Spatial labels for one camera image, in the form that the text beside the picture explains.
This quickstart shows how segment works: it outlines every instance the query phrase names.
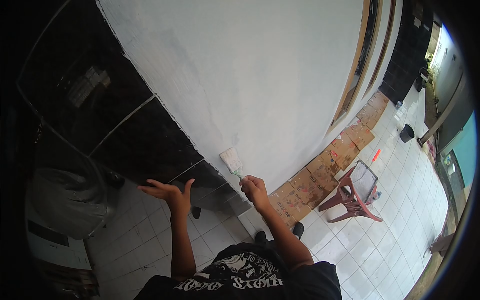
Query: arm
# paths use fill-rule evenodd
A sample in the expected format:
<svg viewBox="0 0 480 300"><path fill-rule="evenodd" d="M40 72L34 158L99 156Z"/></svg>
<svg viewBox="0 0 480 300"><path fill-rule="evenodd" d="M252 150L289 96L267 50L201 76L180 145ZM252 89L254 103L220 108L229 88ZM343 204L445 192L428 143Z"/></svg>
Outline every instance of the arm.
<svg viewBox="0 0 480 300"><path fill-rule="evenodd" d="M268 201L264 181L248 175L241 182L241 190L253 202L257 211L265 219L275 239L278 254L290 270L303 264L313 264L307 247L285 226L276 210Z"/></svg>
<svg viewBox="0 0 480 300"><path fill-rule="evenodd" d="M171 277L178 281L185 281L197 271L192 245L187 232L187 218L190 210L190 187L194 181L195 179L187 181L183 193L174 185L163 184L152 179L148 179L147 182L155 187L138 186L143 192L165 200L170 209L170 222L172 224L172 263L170 272Z"/></svg>

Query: wooden window frame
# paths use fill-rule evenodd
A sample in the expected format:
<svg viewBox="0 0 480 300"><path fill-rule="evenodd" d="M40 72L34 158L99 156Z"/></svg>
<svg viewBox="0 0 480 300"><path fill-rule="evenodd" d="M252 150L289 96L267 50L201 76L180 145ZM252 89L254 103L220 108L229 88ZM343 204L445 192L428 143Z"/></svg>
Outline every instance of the wooden window frame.
<svg viewBox="0 0 480 300"><path fill-rule="evenodd" d="M378 57L377 65L375 66L370 82L368 83L367 90L363 94L364 97L372 89L373 82L375 82L375 80L377 79L378 72L380 71L382 62L384 61L385 53L388 47L388 42L390 41L390 37L392 35L395 7L396 7L396 0L390 0L390 14L388 15L388 25L387 25L387 31L385 32L384 44L382 45L382 50L380 50L380 56Z"/></svg>
<svg viewBox="0 0 480 300"><path fill-rule="evenodd" d="M347 98L347 94L349 92L348 89L349 89L349 87L350 87L350 85L353 81L353 76L355 74L355 70L357 69L361 49L363 47L363 41L365 39L365 32L367 31L367 21L368 21L368 16L369 16L370 0L363 0L362 18L361 18L361 23L360 23L359 39L358 39L358 42L357 42L357 50L355 51L355 56L353 57L353 62L352 62L352 66L350 68L350 73L348 74L347 84L345 84L345 87L343 89L342 97L340 99L340 103L338 104L338 107L335 111L335 115L334 115L334 117L332 119L332 122L330 124L329 131L332 130L338 124L338 122L340 122L346 115L348 115L348 113L350 112L350 110L353 106L353 103L355 102L355 99L356 99L356 97L359 93L359 88L363 83L366 71L368 70L368 66L370 64L370 59L372 58L373 50L375 48L374 46L375 46L375 43L376 43L376 40L377 40L378 28L380 26L380 19L381 19L381 16L382 16L382 5L383 5L382 0L378 0L377 19L375 21L375 26L373 28L371 48L369 49L369 53L368 53L367 58L365 60L365 67L364 67L362 73L360 74L359 81L358 81L358 84L357 84L357 88L355 89L355 91L352 95L352 100L351 100L350 104L348 105L347 110L342 115L339 115L340 111L342 109L342 106L345 102L345 99Z"/></svg>

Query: shoe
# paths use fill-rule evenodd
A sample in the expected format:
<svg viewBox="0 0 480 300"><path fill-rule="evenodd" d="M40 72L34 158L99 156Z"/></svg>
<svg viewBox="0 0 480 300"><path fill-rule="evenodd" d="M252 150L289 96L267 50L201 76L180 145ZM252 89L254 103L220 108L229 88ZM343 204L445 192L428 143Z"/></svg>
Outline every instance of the shoe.
<svg viewBox="0 0 480 300"><path fill-rule="evenodd" d="M260 244L268 242L265 231L261 230L255 234L255 242Z"/></svg>
<svg viewBox="0 0 480 300"><path fill-rule="evenodd" d="M293 228L292 233L293 233L294 235L296 235L297 237L299 237L299 240L300 240L300 238L301 238L301 236L302 236L302 234L303 234L303 230L304 230L303 224L300 223L300 222L297 222L297 223L295 224L295 227Z"/></svg>

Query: tiled floor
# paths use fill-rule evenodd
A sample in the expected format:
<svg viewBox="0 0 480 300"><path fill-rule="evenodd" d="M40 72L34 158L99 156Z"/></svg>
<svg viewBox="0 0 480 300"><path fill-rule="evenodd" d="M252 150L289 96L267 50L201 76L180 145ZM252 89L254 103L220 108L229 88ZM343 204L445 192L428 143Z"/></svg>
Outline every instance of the tiled floor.
<svg viewBox="0 0 480 300"><path fill-rule="evenodd" d="M343 299L402 299L422 273L430 255L423 252L440 233L447 200L426 149L415 141L399 141L397 128L409 123L416 135L426 131L423 94L411 89L404 106L389 103L373 132L375 139L358 155L379 177L381 198L374 214L384 222L357 217L327 223L346 212L337 205L314 210L303 220L302 241L317 262L337 265ZM379 158L372 163L377 149ZM165 202L150 197L131 182L121 190L118 213L107 228L87 240L95 264L102 299L133 299L153 275L170 274L170 211ZM210 263L219 251L242 241L252 242L268 227L251 209L237 217L202 210L191 215L188 232L197 268Z"/></svg>
<svg viewBox="0 0 480 300"><path fill-rule="evenodd" d="M119 201L116 218L87 244L101 298L131 300L152 276L170 275L170 211L130 181ZM253 242L237 217L223 213L202 210L198 220L190 214L187 226L198 269L231 244Z"/></svg>
<svg viewBox="0 0 480 300"><path fill-rule="evenodd" d="M327 223L346 212L341 204L323 212L315 209L302 220L302 241L315 261L336 264L344 300L403 299L430 259L430 253L423 254L443 227L447 198L426 145L421 149L415 140L403 143L398 136L405 123L422 136L427 131L424 111L424 93L414 88L401 109L389 102L373 129L375 139L358 155L379 178L382 196L372 212L384 222L359 216ZM379 158L372 163L378 149ZM240 220L251 235L261 229L269 232L255 210Z"/></svg>

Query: black t-shirt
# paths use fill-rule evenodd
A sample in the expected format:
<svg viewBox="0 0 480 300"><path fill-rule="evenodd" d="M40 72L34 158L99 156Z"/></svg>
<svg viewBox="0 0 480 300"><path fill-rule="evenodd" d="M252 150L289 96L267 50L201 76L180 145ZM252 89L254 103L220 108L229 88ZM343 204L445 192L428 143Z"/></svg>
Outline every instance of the black t-shirt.
<svg viewBox="0 0 480 300"><path fill-rule="evenodd" d="M290 272L270 247L240 243L179 282L155 275L135 297L144 299L342 299L336 267L328 262Z"/></svg>

